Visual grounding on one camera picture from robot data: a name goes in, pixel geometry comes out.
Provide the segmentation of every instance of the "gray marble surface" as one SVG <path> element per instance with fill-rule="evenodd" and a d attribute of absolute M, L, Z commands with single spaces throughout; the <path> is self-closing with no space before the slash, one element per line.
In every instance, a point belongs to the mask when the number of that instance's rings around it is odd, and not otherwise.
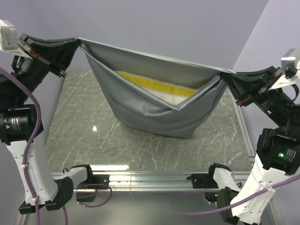
<path fill-rule="evenodd" d="M 68 72 L 46 154 L 52 172 L 78 164 L 134 171 L 206 171 L 214 162 L 251 168 L 229 90 L 191 138 L 171 138 L 119 123 L 90 70 Z"/>

